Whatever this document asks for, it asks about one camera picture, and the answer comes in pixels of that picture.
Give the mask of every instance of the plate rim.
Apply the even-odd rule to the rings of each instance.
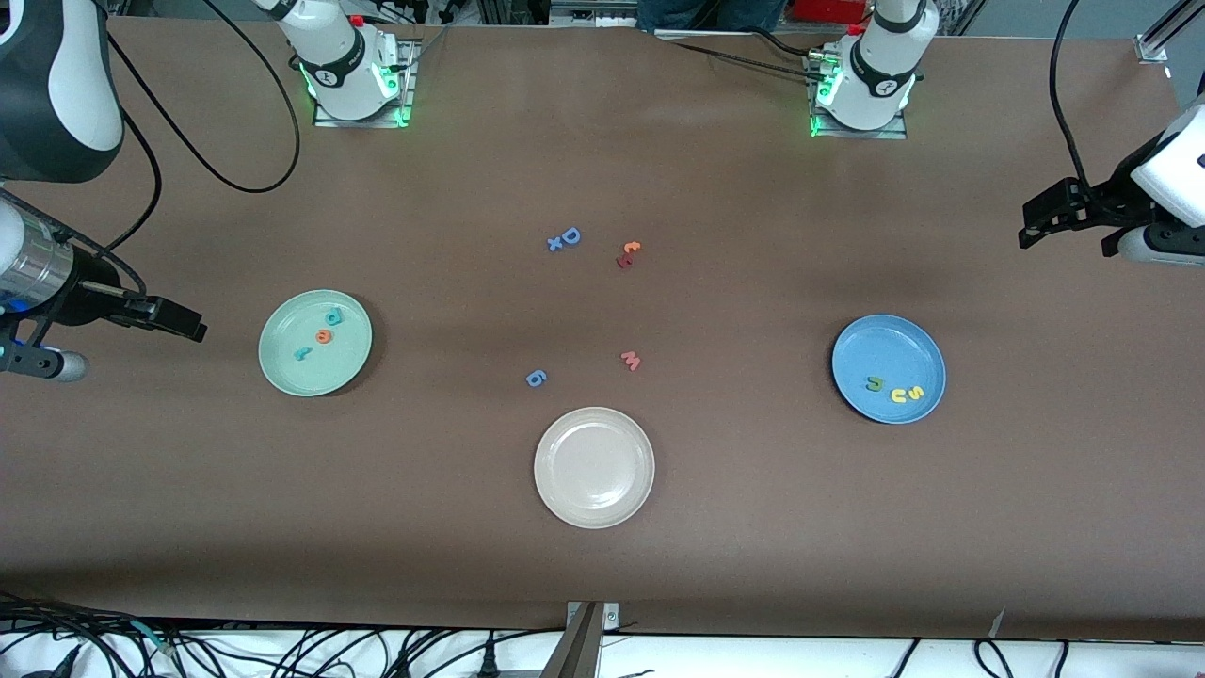
[[[866,412],[865,409],[863,409],[860,406],[858,406],[858,403],[853,402],[853,399],[850,397],[850,395],[846,393],[845,388],[841,385],[841,381],[837,379],[836,358],[837,358],[837,350],[841,347],[841,342],[844,341],[844,338],[847,338],[853,331],[857,330],[854,328],[856,324],[858,324],[858,323],[871,324],[874,320],[881,319],[881,318],[890,318],[892,320],[899,320],[899,322],[903,322],[903,323],[905,323],[907,325],[911,325],[912,328],[915,328],[917,331],[919,331],[922,335],[924,335],[928,338],[929,344],[933,346],[933,350],[937,355],[937,365],[941,369],[940,370],[941,384],[940,384],[940,389],[937,390],[937,397],[933,399],[933,402],[929,405],[928,408],[925,408],[924,411],[921,411],[919,414],[917,414],[916,417],[913,417],[911,419],[900,420],[900,421],[886,421],[883,419],[880,419],[880,418],[870,414],[869,412]],[[864,314],[862,317],[854,318],[848,324],[846,324],[845,328],[841,329],[841,332],[837,334],[836,341],[833,343],[833,356],[829,359],[829,371],[833,375],[833,382],[836,384],[836,390],[837,390],[839,394],[841,394],[841,399],[846,402],[846,405],[848,405],[851,408],[853,408],[862,417],[864,417],[864,418],[866,418],[866,419],[869,419],[869,420],[871,420],[874,423],[886,424],[888,426],[903,426],[903,425],[916,424],[917,421],[921,421],[922,419],[924,419],[924,418],[929,417],[930,414],[933,414],[933,411],[937,409],[937,406],[941,405],[941,400],[946,395],[946,382],[947,382],[947,377],[946,377],[946,356],[944,356],[941,354],[941,347],[937,346],[936,338],[934,338],[933,335],[929,334],[928,330],[925,330],[923,326],[921,326],[916,322],[912,322],[911,319],[909,319],[909,318],[906,318],[904,316],[898,316],[898,314],[894,314],[894,313],[870,313],[870,314]]]
[[[365,322],[368,323],[369,347],[368,347],[368,350],[364,353],[364,359],[360,361],[360,365],[357,366],[355,371],[352,372],[352,375],[343,383],[339,384],[334,389],[330,389],[329,391],[319,391],[319,393],[315,393],[315,394],[296,394],[296,393],[287,391],[280,384],[277,384],[276,381],[274,381],[270,375],[268,375],[268,369],[264,366],[264,342],[268,338],[268,328],[269,328],[269,325],[272,324],[272,320],[276,319],[276,316],[277,316],[277,313],[281,312],[281,308],[283,308],[284,306],[287,306],[290,302],[295,301],[296,299],[300,299],[300,297],[307,296],[307,295],[312,295],[312,294],[313,295],[317,295],[317,294],[331,294],[334,296],[341,297],[341,300],[343,300],[345,302],[347,302],[347,305],[353,306],[357,309],[359,309],[360,313],[364,316]],[[359,302],[355,299],[355,296],[352,296],[347,291],[340,291],[339,289],[329,289],[329,288],[324,288],[324,287],[319,287],[317,289],[306,289],[305,291],[299,291],[299,293],[289,296],[288,299],[281,301],[281,303],[276,306],[276,308],[271,312],[271,314],[268,316],[268,319],[264,320],[264,326],[260,328],[260,330],[259,330],[259,344],[255,348],[257,349],[255,354],[257,354],[257,359],[258,359],[258,362],[259,362],[259,372],[263,373],[264,379],[266,379],[268,383],[271,384],[274,389],[276,389],[281,394],[284,394],[286,396],[293,396],[295,399],[316,399],[318,396],[325,396],[328,394],[334,394],[335,391],[339,391],[343,387],[347,387],[348,384],[351,384],[351,382],[353,379],[355,379],[355,377],[360,373],[360,371],[364,370],[364,366],[368,365],[369,356],[372,355],[372,338],[374,338],[374,334],[372,334],[372,316],[369,314],[368,308],[365,308],[364,303]]]
[[[568,518],[565,515],[562,515],[560,513],[558,513],[548,503],[548,496],[545,493],[546,488],[542,488],[540,485],[540,459],[541,459],[540,453],[541,453],[541,450],[545,447],[545,441],[548,440],[548,435],[562,421],[564,421],[564,420],[566,420],[566,419],[569,419],[569,418],[571,418],[574,415],[577,415],[580,413],[587,413],[587,412],[606,413],[606,414],[610,414],[610,415],[617,415],[621,419],[627,420],[628,423],[630,423],[633,426],[636,428],[636,431],[640,432],[640,437],[642,438],[643,443],[648,448],[648,482],[645,484],[645,488],[641,491],[640,501],[636,502],[633,506],[633,508],[631,508],[630,512],[627,512],[624,515],[622,515],[617,520],[609,521],[605,525],[581,525],[578,523],[575,523],[570,518]],[[607,407],[602,407],[602,406],[588,406],[588,407],[584,407],[584,408],[577,408],[577,409],[570,411],[570,412],[568,412],[568,413],[558,417],[552,424],[548,425],[547,429],[545,429],[543,434],[540,436],[540,442],[536,443],[536,446],[535,446],[535,456],[534,456],[533,464],[531,464],[531,477],[533,477],[533,481],[535,482],[536,494],[540,495],[540,501],[543,502],[545,508],[548,509],[548,512],[552,513],[552,515],[557,517],[558,520],[560,520],[562,523],[564,523],[566,525],[571,525],[574,527],[577,527],[578,530],[609,530],[611,527],[616,527],[618,525],[622,525],[622,524],[627,523],[628,520],[631,519],[631,517],[634,517],[637,513],[640,513],[640,509],[643,508],[645,503],[648,501],[648,497],[653,494],[653,485],[657,483],[657,453],[653,450],[653,442],[648,440],[648,434],[645,431],[645,428],[640,426],[640,423],[637,423],[635,419],[628,417],[625,413],[622,413],[622,412],[619,412],[619,411],[617,411],[615,408],[607,408]]]

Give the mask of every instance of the gray floor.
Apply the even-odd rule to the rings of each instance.
[[[231,18],[264,17],[251,0],[214,0]],[[1068,28],[1068,37],[1134,37],[1163,16],[1175,0],[1083,0]],[[151,16],[210,18],[200,0],[140,0]],[[1066,0],[988,0],[968,35],[1053,37]],[[1168,49],[1172,83],[1181,106],[1197,95],[1205,71],[1205,16],[1198,17]]]

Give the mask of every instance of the white plate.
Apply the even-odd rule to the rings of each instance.
[[[557,518],[601,530],[628,520],[653,490],[653,446],[640,425],[607,408],[558,419],[535,450],[535,487]]]

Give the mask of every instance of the plate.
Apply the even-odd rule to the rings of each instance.
[[[328,314],[337,311],[340,322]],[[318,343],[318,331],[331,337]],[[310,349],[302,360],[300,350]],[[364,367],[372,349],[372,320],[352,296],[334,289],[312,289],[293,296],[268,318],[259,335],[259,367],[264,377],[290,396],[311,399],[337,391]]]
[[[557,518],[602,530],[628,520],[653,490],[653,446],[640,425],[609,408],[558,419],[535,450],[535,487]]]
[[[893,314],[850,323],[833,348],[833,379],[853,409],[883,424],[929,415],[946,393],[946,362],[933,337]]]

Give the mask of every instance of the mint green plate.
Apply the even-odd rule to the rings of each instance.
[[[337,309],[339,324],[327,316]],[[317,334],[333,337],[319,344]],[[304,360],[301,349],[310,349]],[[337,391],[364,367],[372,349],[372,320],[359,301],[334,289],[302,291],[281,303],[259,335],[259,369],[264,377],[290,396],[311,399]]]

